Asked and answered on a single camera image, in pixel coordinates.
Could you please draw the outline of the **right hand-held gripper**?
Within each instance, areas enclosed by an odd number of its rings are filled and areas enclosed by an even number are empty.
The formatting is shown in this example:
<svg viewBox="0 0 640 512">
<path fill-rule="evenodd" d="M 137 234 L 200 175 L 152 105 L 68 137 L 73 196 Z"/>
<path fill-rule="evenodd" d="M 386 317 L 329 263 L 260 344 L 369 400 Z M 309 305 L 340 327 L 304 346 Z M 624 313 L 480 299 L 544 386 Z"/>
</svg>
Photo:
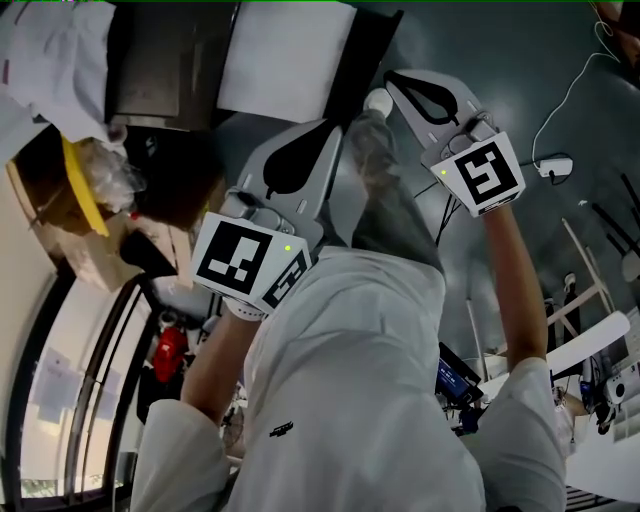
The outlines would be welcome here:
<svg viewBox="0 0 640 512">
<path fill-rule="evenodd" d="M 507 133 L 494 125 L 488 112 L 476 112 L 475 96 L 458 78 L 404 69 L 386 72 L 384 85 L 426 149 L 423 166 L 472 217 L 522 195 L 526 184 Z M 448 132 L 473 112 L 465 124 Z"/>
</svg>

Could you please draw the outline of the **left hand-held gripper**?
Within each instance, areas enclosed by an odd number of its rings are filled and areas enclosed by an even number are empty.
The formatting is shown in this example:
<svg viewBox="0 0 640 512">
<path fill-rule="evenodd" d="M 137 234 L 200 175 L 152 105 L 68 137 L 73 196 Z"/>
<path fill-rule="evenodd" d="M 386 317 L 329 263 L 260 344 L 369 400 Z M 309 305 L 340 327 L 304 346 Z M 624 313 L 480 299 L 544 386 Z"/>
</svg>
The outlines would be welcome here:
<svg viewBox="0 0 640 512">
<path fill-rule="evenodd" d="M 312 266 L 309 245 L 323 236 L 317 217 L 341 143 L 335 123 L 307 122 L 259 145 L 240 188 L 227 192 L 220 212 L 205 214 L 191 261 L 193 281 L 252 313 L 273 313 Z"/>
</svg>

